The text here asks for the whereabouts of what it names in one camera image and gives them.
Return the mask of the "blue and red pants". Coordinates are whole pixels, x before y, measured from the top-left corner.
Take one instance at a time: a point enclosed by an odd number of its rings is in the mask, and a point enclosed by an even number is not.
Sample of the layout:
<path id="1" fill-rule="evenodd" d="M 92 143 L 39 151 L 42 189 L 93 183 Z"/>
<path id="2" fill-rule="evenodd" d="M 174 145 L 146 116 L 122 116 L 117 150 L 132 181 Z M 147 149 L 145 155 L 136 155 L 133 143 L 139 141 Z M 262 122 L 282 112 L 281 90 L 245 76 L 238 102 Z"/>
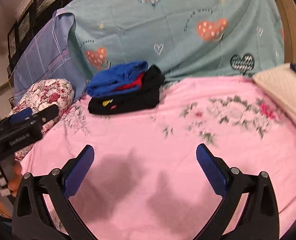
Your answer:
<path id="1" fill-rule="evenodd" d="M 127 94 L 139 90 L 148 69 L 146 61 L 118 64 L 97 73 L 85 88 L 92 98 Z"/>

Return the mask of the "floral bolster pillow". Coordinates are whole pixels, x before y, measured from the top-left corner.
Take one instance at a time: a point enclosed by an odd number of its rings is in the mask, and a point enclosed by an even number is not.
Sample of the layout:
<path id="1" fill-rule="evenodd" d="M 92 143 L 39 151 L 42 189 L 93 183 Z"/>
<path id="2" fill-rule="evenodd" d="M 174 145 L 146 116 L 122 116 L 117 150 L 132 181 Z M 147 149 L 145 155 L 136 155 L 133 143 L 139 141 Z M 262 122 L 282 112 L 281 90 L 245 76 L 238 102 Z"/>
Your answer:
<path id="1" fill-rule="evenodd" d="M 61 119 L 64 112 L 71 106 L 75 91 L 66 79 L 41 80 L 34 83 L 24 94 L 10 115 L 30 108 L 32 113 L 38 113 L 51 105 L 57 105 L 59 114 L 53 120 L 43 125 L 42 133 L 46 134 Z"/>

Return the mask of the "blue plaid pillow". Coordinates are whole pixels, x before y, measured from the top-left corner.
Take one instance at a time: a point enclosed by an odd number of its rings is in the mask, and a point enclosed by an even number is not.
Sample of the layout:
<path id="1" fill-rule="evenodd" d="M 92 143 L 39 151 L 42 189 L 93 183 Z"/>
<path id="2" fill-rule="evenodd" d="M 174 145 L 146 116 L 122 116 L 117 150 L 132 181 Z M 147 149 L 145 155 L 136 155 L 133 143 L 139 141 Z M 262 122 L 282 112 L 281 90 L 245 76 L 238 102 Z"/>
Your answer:
<path id="1" fill-rule="evenodd" d="M 36 82 L 66 79 L 75 91 L 74 101 L 83 96 L 86 79 L 75 66 L 68 48 L 68 32 L 74 22 L 71 13 L 53 15 L 36 34 L 14 68 L 14 103 L 18 103 Z"/>

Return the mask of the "folded black garment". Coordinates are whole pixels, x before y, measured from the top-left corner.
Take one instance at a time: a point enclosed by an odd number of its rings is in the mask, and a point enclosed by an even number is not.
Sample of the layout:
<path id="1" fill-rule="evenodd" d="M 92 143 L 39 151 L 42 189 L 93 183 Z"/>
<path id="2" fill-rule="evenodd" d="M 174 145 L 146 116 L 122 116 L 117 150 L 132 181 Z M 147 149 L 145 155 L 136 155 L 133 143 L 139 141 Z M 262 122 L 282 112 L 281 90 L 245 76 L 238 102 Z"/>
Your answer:
<path id="1" fill-rule="evenodd" d="M 115 115 L 153 109 L 160 103 L 164 80 L 160 69 L 153 65 L 143 74 L 139 90 L 102 99 L 91 98 L 88 111 L 94 115 Z"/>

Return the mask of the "pink floral bedsheet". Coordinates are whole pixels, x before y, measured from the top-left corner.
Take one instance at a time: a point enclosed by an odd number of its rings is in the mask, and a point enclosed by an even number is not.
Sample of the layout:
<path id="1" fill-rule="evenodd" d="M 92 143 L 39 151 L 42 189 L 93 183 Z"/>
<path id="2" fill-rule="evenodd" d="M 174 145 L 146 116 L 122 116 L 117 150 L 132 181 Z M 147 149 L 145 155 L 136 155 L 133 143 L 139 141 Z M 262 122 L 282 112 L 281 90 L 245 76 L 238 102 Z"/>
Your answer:
<path id="1" fill-rule="evenodd" d="M 296 220 L 296 127 L 251 80 L 184 79 L 156 108 L 123 115 L 92 115 L 88 102 L 72 105 L 21 164 L 48 174 L 91 145 L 95 160 L 70 201 L 97 238 L 193 239 L 221 200 L 196 159 L 202 143 L 243 173 L 269 174 L 280 233 Z"/>

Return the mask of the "cream quilted blanket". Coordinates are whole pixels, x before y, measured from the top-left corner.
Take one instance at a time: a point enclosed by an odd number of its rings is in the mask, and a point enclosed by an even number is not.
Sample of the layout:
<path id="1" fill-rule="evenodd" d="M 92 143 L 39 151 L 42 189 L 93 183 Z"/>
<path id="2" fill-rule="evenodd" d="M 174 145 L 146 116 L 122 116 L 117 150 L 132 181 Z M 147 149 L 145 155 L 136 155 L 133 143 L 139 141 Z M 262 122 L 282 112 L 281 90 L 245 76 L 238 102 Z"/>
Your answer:
<path id="1" fill-rule="evenodd" d="M 263 70 L 253 81 L 275 102 L 296 126 L 296 72 L 290 63 Z"/>

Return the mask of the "teal heart-print pillow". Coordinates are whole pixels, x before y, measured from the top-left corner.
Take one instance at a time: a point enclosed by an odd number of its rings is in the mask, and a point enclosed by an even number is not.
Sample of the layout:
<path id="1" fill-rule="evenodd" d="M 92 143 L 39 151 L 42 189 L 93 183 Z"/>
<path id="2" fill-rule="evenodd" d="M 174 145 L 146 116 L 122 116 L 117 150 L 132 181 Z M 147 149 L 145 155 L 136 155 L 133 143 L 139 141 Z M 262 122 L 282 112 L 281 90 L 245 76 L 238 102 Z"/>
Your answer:
<path id="1" fill-rule="evenodd" d="M 87 78 L 145 61 L 168 81 L 192 76 L 251 76 L 284 62 L 275 0 L 73 0 L 68 48 Z"/>

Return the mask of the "wooden bed headboard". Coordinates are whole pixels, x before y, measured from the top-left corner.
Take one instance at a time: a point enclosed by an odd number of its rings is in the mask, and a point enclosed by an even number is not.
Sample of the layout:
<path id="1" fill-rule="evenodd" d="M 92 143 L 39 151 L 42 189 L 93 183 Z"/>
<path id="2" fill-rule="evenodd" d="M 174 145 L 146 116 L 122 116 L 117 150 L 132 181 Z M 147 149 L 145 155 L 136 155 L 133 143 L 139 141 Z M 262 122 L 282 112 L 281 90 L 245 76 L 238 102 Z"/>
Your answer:
<path id="1" fill-rule="evenodd" d="M 275 0 L 283 24 L 285 62 L 296 63 L 296 4 L 294 0 Z"/>

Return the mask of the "framed pictures on wall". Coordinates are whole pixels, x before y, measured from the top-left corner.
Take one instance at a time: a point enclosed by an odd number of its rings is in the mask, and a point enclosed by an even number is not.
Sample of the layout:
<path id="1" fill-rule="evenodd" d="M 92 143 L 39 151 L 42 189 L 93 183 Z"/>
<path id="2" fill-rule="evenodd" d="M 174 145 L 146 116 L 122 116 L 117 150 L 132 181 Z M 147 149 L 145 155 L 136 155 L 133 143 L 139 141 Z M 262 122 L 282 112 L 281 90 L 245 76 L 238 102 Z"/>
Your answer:
<path id="1" fill-rule="evenodd" d="M 15 67 L 32 38 L 61 7 L 63 0 L 30 0 L 7 35 L 9 66 Z"/>

